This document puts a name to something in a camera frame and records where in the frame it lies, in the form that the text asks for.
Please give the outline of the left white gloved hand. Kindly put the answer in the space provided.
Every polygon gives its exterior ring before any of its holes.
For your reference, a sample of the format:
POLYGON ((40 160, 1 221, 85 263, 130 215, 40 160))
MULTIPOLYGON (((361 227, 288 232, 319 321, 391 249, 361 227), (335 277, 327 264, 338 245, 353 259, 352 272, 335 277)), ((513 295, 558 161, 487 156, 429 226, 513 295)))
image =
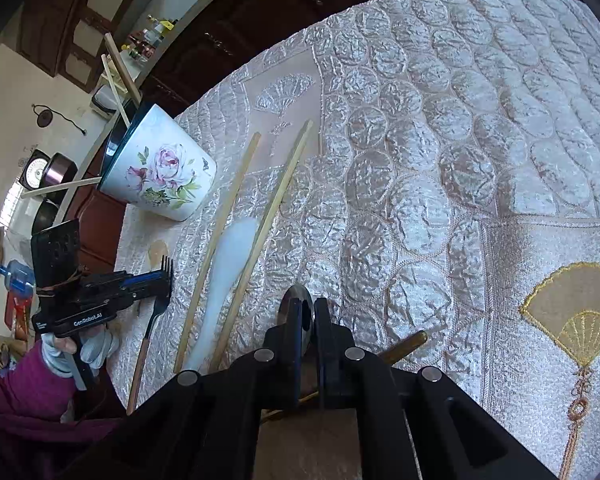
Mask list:
POLYGON ((115 332, 99 325, 80 333, 81 348, 71 338, 58 338, 51 333, 41 336, 42 359, 47 368, 56 376, 69 378, 71 368, 67 356, 78 354, 94 376, 97 376, 105 362, 119 349, 120 338, 115 332))

